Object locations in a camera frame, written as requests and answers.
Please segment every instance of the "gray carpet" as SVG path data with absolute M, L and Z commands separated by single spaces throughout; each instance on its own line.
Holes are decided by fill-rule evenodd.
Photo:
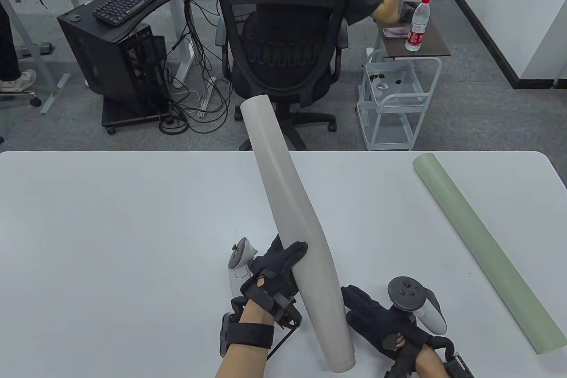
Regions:
M 119 129 L 107 135 L 101 127 L 101 96 L 85 88 L 71 50 L 55 16 L 71 9 L 69 0 L 44 0 L 45 11 L 35 0 L 17 5 L 16 9 L 37 42 L 50 40 L 57 45 L 47 58 L 51 70 L 60 75 L 71 72 L 71 81 L 55 101 L 49 113 L 39 114 L 25 99 L 0 102 L 0 134 L 6 142 L 1 150 L 233 150 L 246 138 L 245 126 L 229 114 L 218 131 L 200 135 L 188 131 L 167 136 L 156 123 Z M 215 0 L 197 0 L 213 7 Z M 567 93 L 565 90 L 512 90 L 504 75 L 453 0 L 433 0 L 433 20 L 440 29 L 452 57 L 443 60 L 444 69 L 437 91 L 416 143 L 418 150 L 535 150 L 545 153 L 559 175 L 567 178 Z M 213 51 L 214 28 L 195 11 L 201 39 Z M 154 34 L 164 34 L 169 45 L 174 32 L 168 8 L 162 8 L 147 19 Z M 344 52 L 340 81 L 329 94 L 310 107 L 338 117 L 338 131 L 328 133 L 325 125 L 299 129 L 313 150 L 364 149 L 354 105 L 356 86 L 362 76 L 364 48 L 374 43 L 376 27 L 370 21 L 349 29 L 350 48 Z M 218 60 L 213 60 L 213 74 L 221 75 Z M 34 67 L 29 60 L 21 67 Z M 433 68 L 421 65 L 423 80 L 431 80 Z M 187 80 L 196 88 L 197 75 Z M 227 87 L 219 83 L 223 92 Z M 241 102 L 233 96 L 233 104 Z M 199 129 L 210 127 L 201 125 Z

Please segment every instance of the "computer tower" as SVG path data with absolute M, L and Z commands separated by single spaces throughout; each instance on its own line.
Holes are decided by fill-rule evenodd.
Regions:
M 114 105 L 133 119 L 156 115 L 167 105 L 165 41 L 154 36 L 148 24 L 140 23 L 118 42 L 107 42 L 63 19 L 59 24 L 89 87 L 105 97 L 105 109 Z

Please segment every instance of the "wrist-mounted device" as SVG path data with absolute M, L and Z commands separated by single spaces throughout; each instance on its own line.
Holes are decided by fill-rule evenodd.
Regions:
M 455 352 L 455 346 L 450 339 L 446 337 L 431 337 L 427 345 L 434 350 L 445 348 L 445 362 L 443 365 L 451 378 L 474 378 L 462 357 Z M 385 373 L 384 378 L 405 378 L 407 374 L 411 374 L 416 367 L 417 355 L 422 349 L 422 347 L 406 340 L 405 346 L 400 350 L 396 362 L 391 370 Z
M 282 328 L 296 329 L 301 324 L 301 314 L 295 308 L 295 298 L 285 297 L 276 293 L 273 297 L 258 287 L 251 277 L 243 286 L 244 296 L 262 307 L 274 317 L 275 322 Z
M 274 327 L 261 323 L 240 323 L 248 299 L 237 297 L 230 301 L 234 312 L 225 313 L 221 326 L 221 357 L 225 357 L 230 344 L 270 349 L 274 341 Z

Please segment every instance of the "water bottle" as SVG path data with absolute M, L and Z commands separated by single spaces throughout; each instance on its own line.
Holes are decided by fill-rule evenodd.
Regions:
M 429 3 L 431 0 L 421 0 L 421 4 L 417 7 L 412 19 L 412 30 L 408 34 L 408 40 L 405 42 L 405 48 L 409 51 L 418 51 L 421 48 L 425 28 L 429 22 Z

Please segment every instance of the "hand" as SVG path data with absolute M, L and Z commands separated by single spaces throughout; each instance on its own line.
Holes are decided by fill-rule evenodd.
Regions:
M 284 297 L 294 297 L 298 289 L 291 267 L 302 259 L 306 252 L 306 242 L 294 242 L 284 249 L 280 236 L 276 236 L 268 251 L 263 256 L 257 256 L 249 265 L 252 278 L 242 285 L 241 292 L 244 293 L 249 287 L 250 280 L 259 282 L 263 279 L 261 287 L 272 297 L 278 292 Z
M 392 360 L 397 359 L 399 351 L 396 351 L 391 344 L 386 344 L 385 347 L 385 341 L 393 337 L 393 344 L 402 347 L 405 341 L 400 339 L 400 336 L 403 336 L 421 347 L 432 337 L 412 323 L 407 312 L 394 306 L 387 310 L 355 286 L 349 285 L 342 287 L 341 290 L 345 306 L 350 309 L 346 314 L 346 321 L 350 327 Z

